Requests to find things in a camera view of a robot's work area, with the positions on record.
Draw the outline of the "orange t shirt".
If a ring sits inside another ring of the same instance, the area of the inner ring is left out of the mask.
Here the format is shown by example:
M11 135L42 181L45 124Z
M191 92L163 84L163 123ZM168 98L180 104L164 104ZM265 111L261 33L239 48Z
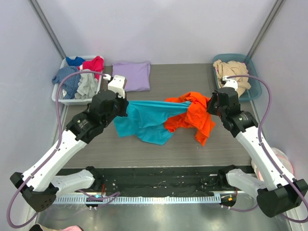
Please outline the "orange t shirt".
M205 146L210 132L215 126L215 123L211 119L211 114L207 112L207 103L209 100L208 97L198 92L187 92L177 98L165 99L166 102L189 102L190 105L188 106L187 112L168 118L164 123L164 127L169 132L175 132L178 128L195 128L197 129L195 139L202 146Z

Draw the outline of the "teal t shirt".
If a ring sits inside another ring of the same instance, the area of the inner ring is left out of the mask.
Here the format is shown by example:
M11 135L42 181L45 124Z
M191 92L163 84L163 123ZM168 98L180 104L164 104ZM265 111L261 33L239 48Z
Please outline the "teal t shirt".
M116 117L114 125L118 136L135 135L143 142L164 145L173 134L164 127L171 117L187 112L190 102L130 101L127 116Z

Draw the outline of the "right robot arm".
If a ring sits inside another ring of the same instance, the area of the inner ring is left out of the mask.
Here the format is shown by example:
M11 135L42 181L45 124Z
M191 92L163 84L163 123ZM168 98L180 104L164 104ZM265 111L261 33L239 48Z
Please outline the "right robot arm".
M269 218L300 206L308 191L307 183L297 180L278 159L254 116L241 110L236 90L226 87L214 91L207 111L218 116L224 128L246 149L263 178L259 180L231 165L218 172L218 186L244 191Z

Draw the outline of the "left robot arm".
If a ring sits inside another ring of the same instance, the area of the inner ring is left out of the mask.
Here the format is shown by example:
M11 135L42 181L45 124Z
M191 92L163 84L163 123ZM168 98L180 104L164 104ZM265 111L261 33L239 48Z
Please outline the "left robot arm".
M12 174L11 182L32 209L42 212L62 195L82 189L97 192L102 188L103 176L94 167L67 176L57 173L117 116L126 116L127 105L123 89L100 91L86 110L72 118L58 142L36 164L24 173Z

